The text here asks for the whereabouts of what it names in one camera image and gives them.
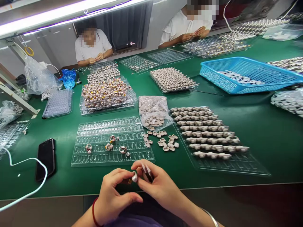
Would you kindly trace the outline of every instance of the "green table surface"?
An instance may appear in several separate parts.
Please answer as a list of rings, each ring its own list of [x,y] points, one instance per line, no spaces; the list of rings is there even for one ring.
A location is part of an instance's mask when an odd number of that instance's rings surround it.
[[[302,56],[302,50],[293,46],[291,41],[279,42],[254,38],[249,42],[253,44],[253,47],[247,51],[213,59],[244,56],[267,62]],[[230,126],[232,131],[236,132],[241,142],[251,148],[253,156],[267,168],[271,176],[198,171],[194,169],[182,145],[174,153],[165,153],[156,144],[158,139],[151,137],[154,141],[152,149],[156,158],[155,164],[162,167],[180,189],[302,182],[303,119],[271,105],[272,92],[237,96],[222,92],[221,89],[199,76],[202,61],[207,61],[207,59],[194,57],[163,67],[175,67],[190,76],[200,83],[197,90],[225,96],[196,91],[163,94],[148,72],[141,75],[133,74],[130,69],[121,64],[119,64],[119,70],[128,79],[137,96],[164,95],[167,97],[169,108],[209,106],[226,125]],[[81,74],[80,79],[83,84],[87,83],[86,75]],[[138,116],[138,105],[125,111],[81,116],[79,110],[81,87],[82,85],[78,85],[74,88],[73,110],[68,115],[42,119],[46,101],[41,102],[40,99],[32,98],[29,102],[41,111],[36,119],[30,120],[27,134],[22,135],[10,149],[13,163],[37,157],[38,145],[49,138],[56,140],[57,163],[56,174],[49,178],[42,189],[32,197],[98,194],[103,176],[117,168],[117,166],[71,167],[78,125],[85,122]],[[30,118],[31,115],[25,113],[20,120]],[[168,134],[176,133],[172,125],[165,130]],[[130,170],[130,165],[119,167]],[[35,182],[35,169],[36,162],[33,160],[10,167],[8,156],[5,155],[0,161],[0,199],[19,198],[35,190],[39,186],[39,183]],[[120,192],[139,191],[140,188],[132,184],[119,186],[118,190]]]

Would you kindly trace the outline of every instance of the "worker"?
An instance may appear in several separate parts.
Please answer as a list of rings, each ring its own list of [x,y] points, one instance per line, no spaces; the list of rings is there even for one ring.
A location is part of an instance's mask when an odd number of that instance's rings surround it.
[[[105,33],[97,29],[94,19],[87,19],[77,24],[79,37],[75,42],[76,59],[79,67],[107,61],[113,54],[113,48]]]
[[[151,170],[154,176],[152,183],[142,171],[142,163]],[[135,161],[131,169],[137,171],[138,186],[148,194],[147,196],[152,197],[150,198],[154,203],[145,199],[145,193],[139,195],[128,192],[120,195],[115,187],[130,179],[134,173],[115,169],[103,177],[99,196],[73,227],[178,227],[185,226],[185,223],[191,227],[223,227],[209,213],[191,202],[162,168],[142,159]]]
[[[212,10],[205,10],[205,8],[204,5],[185,5],[163,29],[159,48],[183,43],[192,38],[205,38],[214,22]]]

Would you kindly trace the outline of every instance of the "dark curtain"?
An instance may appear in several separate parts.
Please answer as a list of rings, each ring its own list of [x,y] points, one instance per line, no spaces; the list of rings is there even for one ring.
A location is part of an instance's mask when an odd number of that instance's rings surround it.
[[[147,7],[148,3],[141,3],[94,17],[97,27],[106,34],[114,52],[142,47]]]

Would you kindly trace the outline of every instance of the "smartphone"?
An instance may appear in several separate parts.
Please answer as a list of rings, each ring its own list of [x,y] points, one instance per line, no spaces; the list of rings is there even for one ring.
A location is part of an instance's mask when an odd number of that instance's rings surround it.
[[[49,139],[41,143],[38,148],[38,159],[47,168],[47,178],[51,177],[56,172],[56,155],[55,155],[55,140]],[[43,181],[45,177],[45,169],[37,162],[36,181]]]

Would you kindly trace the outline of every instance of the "red bracelet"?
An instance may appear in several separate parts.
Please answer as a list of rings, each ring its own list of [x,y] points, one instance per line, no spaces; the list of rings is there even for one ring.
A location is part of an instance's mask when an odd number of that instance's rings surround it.
[[[97,227],[102,227],[103,225],[99,225],[98,222],[96,221],[95,218],[95,213],[94,213],[94,206],[95,206],[95,202],[97,201],[98,197],[94,200],[93,204],[92,204],[92,218],[94,219],[94,223]]]

